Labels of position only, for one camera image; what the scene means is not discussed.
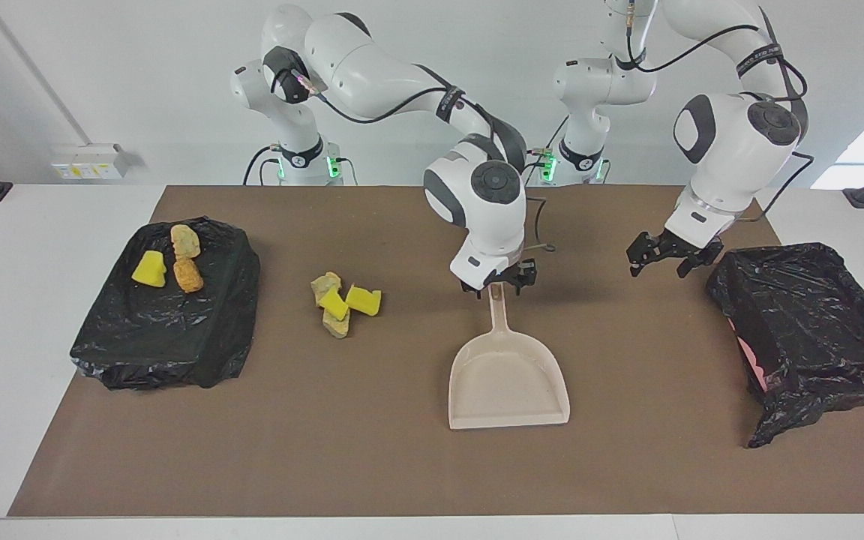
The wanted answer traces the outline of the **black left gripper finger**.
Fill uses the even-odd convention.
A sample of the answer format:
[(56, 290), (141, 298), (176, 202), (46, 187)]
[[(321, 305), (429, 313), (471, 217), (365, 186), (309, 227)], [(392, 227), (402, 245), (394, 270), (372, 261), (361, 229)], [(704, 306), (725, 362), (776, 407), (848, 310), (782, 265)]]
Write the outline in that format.
[(626, 256), (631, 276), (637, 277), (649, 264), (668, 257), (668, 231), (651, 235), (644, 230), (628, 246)]
[(690, 253), (686, 257), (683, 257), (681, 263), (676, 267), (676, 276), (678, 276), (679, 279), (685, 279), (692, 270), (701, 266), (710, 266), (710, 264), (711, 256), (705, 250)]

